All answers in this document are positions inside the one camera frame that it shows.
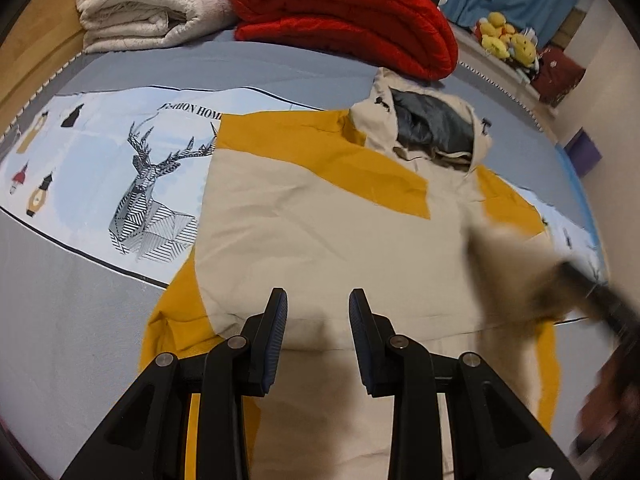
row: wooden floor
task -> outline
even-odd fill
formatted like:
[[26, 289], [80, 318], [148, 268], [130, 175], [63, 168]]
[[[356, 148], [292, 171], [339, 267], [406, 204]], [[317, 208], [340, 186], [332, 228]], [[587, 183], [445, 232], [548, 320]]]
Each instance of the wooden floor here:
[[0, 135], [56, 70], [82, 50], [75, 0], [31, 0], [0, 46]]

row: metal screw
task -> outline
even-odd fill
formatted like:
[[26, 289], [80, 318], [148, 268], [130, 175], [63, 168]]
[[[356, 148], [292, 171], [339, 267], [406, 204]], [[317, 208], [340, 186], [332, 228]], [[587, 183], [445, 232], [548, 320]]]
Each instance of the metal screw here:
[[229, 346], [229, 348], [238, 350], [239, 348], [242, 348], [244, 347], [244, 345], [246, 345], [246, 339], [241, 335], [235, 335], [227, 339], [226, 344]]
[[476, 368], [477, 366], [480, 365], [480, 363], [482, 362], [482, 359], [478, 354], [474, 354], [473, 352], [467, 352], [462, 356], [462, 362], [467, 366]]
[[168, 366], [174, 362], [174, 356], [165, 352], [156, 357], [156, 364], [158, 366]]
[[393, 335], [389, 339], [389, 344], [393, 348], [407, 348], [409, 346], [409, 340], [403, 335]]

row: white braided edge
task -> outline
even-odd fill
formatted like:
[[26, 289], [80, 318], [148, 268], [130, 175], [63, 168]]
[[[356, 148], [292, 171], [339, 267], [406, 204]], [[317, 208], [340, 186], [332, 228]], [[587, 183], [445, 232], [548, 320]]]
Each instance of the white braided edge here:
[[542, 129], [542, 126], [540, 126], [540, 123], [538, 122], [538, 120], [536, 119], [535, 115], [533, 114], [533, 112], [531, 110], [529, 110], [521, 101], [517, 100], [514, 96], [512, 96], [509, 92], [507, 92], [504, 88], [502, 88], [500, 85], [498, 85], [498, 83], [495, 83], [494, 81], [492, 81], [491, 79], [489, 79], [487, 76], [485, 76], [484, 74], [481, 74], [478, 72], [478, 70], [476, 70], [475, 68], [470, 67], [467, 63], [465, 63], [464, 61], [458, 61], [458, 64], [460, 66], [463, 66], [464, 68], [466, 68], [467, 70], [471, 70], [471, 72], [473, 72], [474, 74], [476, 74], [477, 76], [480, 76], [482, 79], [484, 79], [485, 81], [491, 83], [493, 86], [495, 86], [498, 90], [500, 90], [503, 94], [507, 95], [508, 97], [510, 97], [512, 100], [516, 101], [523, 109], [524, 111], [526, 111], [527, 114], [530, 115], [531, 119], [533, 119], [533, 122], [536, 123], [536, 127], [538, 128], [538, 130], [540, 131], [540, 133], [544, 133], [544, 130]]
[[16, 116], [14, 117], [14, 120], [11, 121], [9, 123], [9, 126], [7, 126], [6, 130], [4, 131], [4, 134], [2, 134], [2, 136], [4, 137], [7, 133], [9, 133], [9, 130], [11, 128], [14, 127], [15, 123], [17, 123], [18, 119], [20, 118], [20, 116], [24, 113], [25, 109], [27, 106], [29, 106], [31, 104], [31, 101], [33, 101], [38, 94], [40, 94], [40, 92], [42, 92], [44, 90], [44, 88], [51, 83], [55, 77], [60, 74], [66, 67], [68, 67], [71, 63], [73, 63], [76, 59], [78, 59], [80, 56], [82, 56], [82, 52], [78, 52], [77, 54], [75, 54], [75, 56], [73, 56], [69, 61], [67, 61], [63, 66], [61, 66], [58, 70], [56, 70], [56, 73], [54, 75], [52, 75], [49, 79], [47, 79], [40, 88], [38, 88], [35, 92], [35, 94], [33, 94], [29, 100], [24, 104], [24, 106], [22, 108], [20, 108], [20, 110], [18, 111], [18, 113], [16, 114]]

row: white sticker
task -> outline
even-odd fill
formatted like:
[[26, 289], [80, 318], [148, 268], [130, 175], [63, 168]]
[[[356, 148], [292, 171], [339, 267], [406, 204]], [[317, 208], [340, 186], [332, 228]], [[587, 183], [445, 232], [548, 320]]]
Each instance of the white sticker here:
[[551, 480], [554, 470], [550, 467], [539, 467], [529, 475], [529, 480]]

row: lamp print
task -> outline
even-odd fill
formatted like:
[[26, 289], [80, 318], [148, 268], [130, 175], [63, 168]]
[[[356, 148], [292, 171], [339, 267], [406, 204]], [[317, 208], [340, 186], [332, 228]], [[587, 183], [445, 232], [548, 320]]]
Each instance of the lamp print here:
[[44, 205], [47, 199], [47, 190], [50, 184], [53, 182], [52, 174], [49, 173], [43, 180], [38, 189], [33, 192], [29, 199], [29, 205], [27, 206], [27, 215], [33, 217], [40, 208]]
[[44, 126], [44, 123], [47, 121], [48, 115], [49, 112], [47, 111], [43, 112], [40, 117], [38, 117], [38, 120], [33, 125], [33, 128], [24, 135], [24, 139], [22, 140], [20, 146], [18, 146], [18, 149], [15, 150], [15, 153], [21, 155], [22, 153], [27, 151], [27, 148], [31, 144], [31, 141], [36, 138], [36, 135], [40, 132], [40, 130]]
[[11, 179], [11, 187], [9, 188], [9, 194], [12, 195], [15, 193], [15, 190], [18, 186], [24, 184], [24, 179], [27, 178], [27, 166], [29, 163], [27, 162], [18, 173], [14, 175]]
[[62, 128], [73, 128], [74, 124], [76, 124], [76, 121], [78, 120], [78, 116], [80, 115], [80, 109], [83, 106], [84, 104], [78, 105], [76, 109], [71, 112], [64, 121], [62, 121], [62, 124], [60, 124], [60, 126]]

